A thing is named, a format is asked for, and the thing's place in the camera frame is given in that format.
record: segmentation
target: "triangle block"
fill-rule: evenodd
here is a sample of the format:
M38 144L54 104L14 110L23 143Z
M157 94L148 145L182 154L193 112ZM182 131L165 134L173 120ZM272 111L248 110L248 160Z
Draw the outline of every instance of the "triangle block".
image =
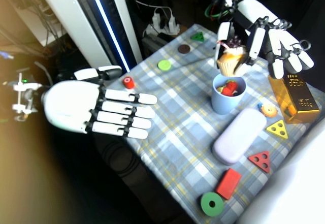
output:
M281 139L288 139L288 133L286 132L283 120L279 120L271 126L267 127L266 131L280 137Z
M204 42L204 36L202 32L199 32L191 37L191 40Z
M266 173L270 172L270 155L268 151L251 155L248 159Z

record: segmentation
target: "blue light strip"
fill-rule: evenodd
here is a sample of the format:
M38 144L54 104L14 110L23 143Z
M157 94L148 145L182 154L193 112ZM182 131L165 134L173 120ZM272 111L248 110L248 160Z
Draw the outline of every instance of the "blue light strip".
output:
M112 29L112 27L111 27L111 25L110 25L110 22L108 21L108 18L107 18L107 16L106 16L106 13L105 13L105 11L104 11L104 8L103 8L103 6L102 6L102 3L101 3L100 0L95 0L95 2L96 2L96 4L97 4L97 6L98 6L98 9L99 9L99 11L100 11L102 17L103 17L103 20L104 20L104 22L105 22L105 24L106 24L106 27L107 27L107 29L108 29L108 32L110 33L110 35L111 35L111 37L112 37L112 39L113 39L113 42L114 42L114 44L115 44L115 46L116 46L116 49L117 49L117 51L118 51L118 53L119 53L119 55L120 55L120 57L121 57L121 59L122 59L122 62L123 62L123 64L124 64L124 66L125 66L125 69L126 69L127 72L129 72L130 69L129 69L127 63L126 63L126 60L125 60L124 55L123 55L123 53L122 53L122 50L121 50L121 48L120 48L120 46L119 46L119 44L118 44L118 42L117 42L117 39L116 39L115 34L114 34L114 32L113 32L113 29Z

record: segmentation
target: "red cylinder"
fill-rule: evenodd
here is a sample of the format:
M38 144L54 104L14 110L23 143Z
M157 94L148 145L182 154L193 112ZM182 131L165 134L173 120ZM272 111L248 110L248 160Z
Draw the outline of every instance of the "red cylinder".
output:
M128 89L134 88L134 86L135 86L132 77L125 77L123 79L123 84Z

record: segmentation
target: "cup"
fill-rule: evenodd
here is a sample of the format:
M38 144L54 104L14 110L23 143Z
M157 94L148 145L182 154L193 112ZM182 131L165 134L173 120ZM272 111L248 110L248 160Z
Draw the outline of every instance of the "cup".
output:
M238 94L236 96L225 96L217 91L217 88L225 86L228 80L234 80L237 82L238 88L236 91ZM231 110L233 110L239 104L246 91L246 82L243 78L225 77L222 74L217 75L213 79L212 86L212 108L216 113L220 115L225 115L231 112Z

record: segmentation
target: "plaid tablecloth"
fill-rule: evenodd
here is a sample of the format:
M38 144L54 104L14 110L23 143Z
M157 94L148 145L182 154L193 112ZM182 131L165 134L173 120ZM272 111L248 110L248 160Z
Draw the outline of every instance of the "plaid tablecloth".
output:
M190 39L200 31L204 34L204 42ZM127 74L136 83L134 91L154 94L158 98L148 138L127 141L193 220L226 224L239 217L310 125L286 125L288 140L260 132L245 155L231 166L242 178L231 199L224 202L222 214L214 218L206 216L200 208L200 198L215 190L223 172L229 168L212 155L212 144L242 109L257 108L261 102L277 106L268 82L267 66L258 61L244 75L248 87L240 105L228 115L218 115L212 110L212 80L218 74L212 59L215 42L215 33L194 25ZM189 45L191 52L179 53L177 48L181 44ZM162 59L172 63L167 72L157 67ZM110 88L125 89L121 80L111 84ZM313 87L310 90L322 108L325 93ZM268 125L280 119L281 113L268 119ZM249 155L265 150L271 158L269 174L247 159Z

